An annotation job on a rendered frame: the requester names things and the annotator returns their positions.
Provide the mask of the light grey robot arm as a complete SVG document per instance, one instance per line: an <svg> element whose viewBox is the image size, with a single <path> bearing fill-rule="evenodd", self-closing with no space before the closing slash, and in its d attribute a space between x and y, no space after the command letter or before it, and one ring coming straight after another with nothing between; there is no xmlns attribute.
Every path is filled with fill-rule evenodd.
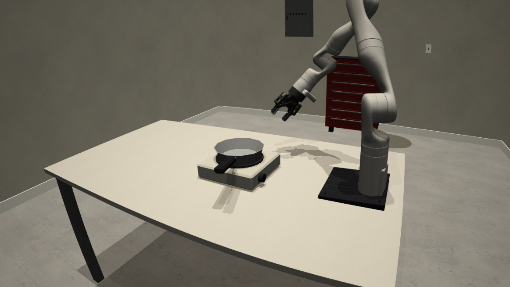
<svg viewBox="0 0 510 287"><path fill-rule="evenodd" d="M397 117L395 94L388 73L383 39L369 21L376 13L379 0L346 0L351 21L338 28L326 45L313 56L313 63L322 71L309 68L293 85L312 102L313 87L337 66L329 54L338 56L355 35L359 61L377 82L381 93L364 94L361 101L361 160L358 190L366 196L382 196L388 173L387 133L373 127L374 123L391 123ZM329 54L327 54L329 53Z"/></svg>

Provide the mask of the dark grey frying pan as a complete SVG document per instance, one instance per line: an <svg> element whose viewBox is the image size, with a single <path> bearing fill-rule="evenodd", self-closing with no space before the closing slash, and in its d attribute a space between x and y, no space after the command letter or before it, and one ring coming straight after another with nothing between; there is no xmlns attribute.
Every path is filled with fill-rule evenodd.
<svg viewBox="0 0 510 287"><path fill-rule="evenodd" d="M223 174L233 164L251 163L259 158L264 148L261 141L252 138L233 138L223 140L214 147L222 159L222 163L214 168L218 174Z"/></svg>

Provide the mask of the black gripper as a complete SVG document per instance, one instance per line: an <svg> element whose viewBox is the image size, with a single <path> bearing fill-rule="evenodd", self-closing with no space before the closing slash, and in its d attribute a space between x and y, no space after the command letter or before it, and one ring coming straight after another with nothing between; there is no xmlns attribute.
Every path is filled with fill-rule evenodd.
<svg viewBox="0 0 510 287"><path fill-rule="evenodd" d="M275 106L271 110L271 113L275 115L275 113L278 111L280 107L288 107L288 113L286 113L281 119L283 121L286 121L291 115L296 115L296 113L301 108L301 104L299 102L302 102L306 97L300 93L294 86L292 86L289 89L289 94L286 94L283 92L274 102ZM280 100L280 101L278 101ZM294 109L295 108L295 109ZM295 110L295 112L294 112Z"/></svg>

